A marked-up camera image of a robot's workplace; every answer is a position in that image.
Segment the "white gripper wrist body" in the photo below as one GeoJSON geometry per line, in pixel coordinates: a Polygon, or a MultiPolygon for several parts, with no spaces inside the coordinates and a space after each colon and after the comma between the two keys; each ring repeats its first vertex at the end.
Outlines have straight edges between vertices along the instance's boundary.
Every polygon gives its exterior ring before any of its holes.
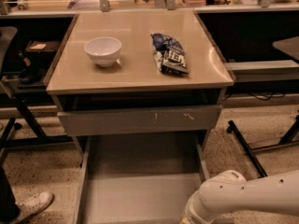
{"type": "Polygon", "coordinates": [[[200,193],[196,191],[186,203],[181,224],[212,224],[214,220],[215,216],[204,207],[200,193]]]}

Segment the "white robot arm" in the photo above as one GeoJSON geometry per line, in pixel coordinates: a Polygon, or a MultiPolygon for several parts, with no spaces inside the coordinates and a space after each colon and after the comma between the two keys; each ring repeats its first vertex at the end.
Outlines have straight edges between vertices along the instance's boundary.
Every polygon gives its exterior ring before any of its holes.
{"type": "Polygon", "coordinates": [[[186,203],[179,224],[212,224],[221,215],[251,210],[299,216],[299,172],[246,180],[227,170],[201,184],[186,203]]]}

